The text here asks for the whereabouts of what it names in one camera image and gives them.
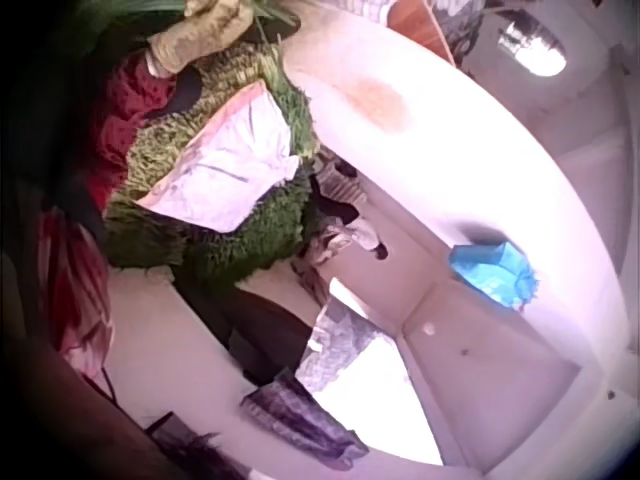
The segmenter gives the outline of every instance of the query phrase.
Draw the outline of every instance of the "white wall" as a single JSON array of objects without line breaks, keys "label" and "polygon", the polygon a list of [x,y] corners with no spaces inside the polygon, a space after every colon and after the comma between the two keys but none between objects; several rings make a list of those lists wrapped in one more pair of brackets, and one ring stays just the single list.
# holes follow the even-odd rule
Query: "white wall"
[{"label": "white wall", "polygon": [[429,292],[404,333],[468,465],[484,473],[535,431],[578,372],[518,314],[454,281]]},{"label": "white wall", "polygon": [[627,305],[627,314],[631,322],[630,348],[636,354],[640,353],[640,46],[635,54],[622,60],[630,69],[630,75],[618,74],[619,102],[628,107],[628,120],[631,129],[631,144],[633,152],[633,201],[631,212],[631,228],[627,241],[627,252],[620,272],[620,285]]},{"label": "white wall", "polygon": [[433,267],[429,252],[376,205],[366,203],[362,215],[371,221],[387,246],[387,259],[377,260],[372,253],[352,244],[319,270],[326,279],[339,279],[386,319],[391,325],[389,333],[395,334],[441,271]]},{"label": "white wall", "polygon": [[375,450],[336,473],[241,415],[238,405],[254,387],[168,283],[141,271],[112,272],[109,293],[116,338],[106,369],[120,406],[143,427],[174,411],[198,433],[219,433],[223,451],[276,480],[481,478]]},{"label": "white wall", "polygon": [[527,320],[555,332],[567,354],[586,350],[615,368],[628,343],[615,271],[539,143],[472,80],[410,40],[352,15],[290,7],[303,27],[283,42],[285,69],[310,97],[320,139],[447,244],[467,242],[470,224],[502,231],[544,278],[536,303],[559,307],[564,319],[532,319],[538,310],[530,309]]},{"label": "white wall", "polygon": [[601,372],[582,369],[538,429],[488,480],[600,480],[640,434],[637,400],[615,391]]}]

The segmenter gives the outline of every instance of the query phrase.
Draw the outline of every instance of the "hanging clothes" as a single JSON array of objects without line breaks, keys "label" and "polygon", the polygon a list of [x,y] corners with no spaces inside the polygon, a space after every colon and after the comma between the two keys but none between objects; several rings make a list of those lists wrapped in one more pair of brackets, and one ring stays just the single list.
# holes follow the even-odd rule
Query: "hanging clothes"
[{"label": "hanging clothes", "polygon": [[290,370],[247,395],[240,408],[263,428],[334,470],[350,470],[354,460],[369,453],[356,433],[325,411]]},{"label": "hanging clothes", "polygon": [[[174,87],[175,78],[153,77],[140,53],[126,58],[107,80],[75,164],[84,170],[86,201],[100,211],[127,177],[127,151],[145,115],[165,106]],[[61,182],[57,195],[64,198],[68,185],[76,183]],[[96,237],[60,206],[44,210],[38,236],[42,314],[54,347],[89,378],[102,368],[114,334],[107,277],[107,261]]]}]

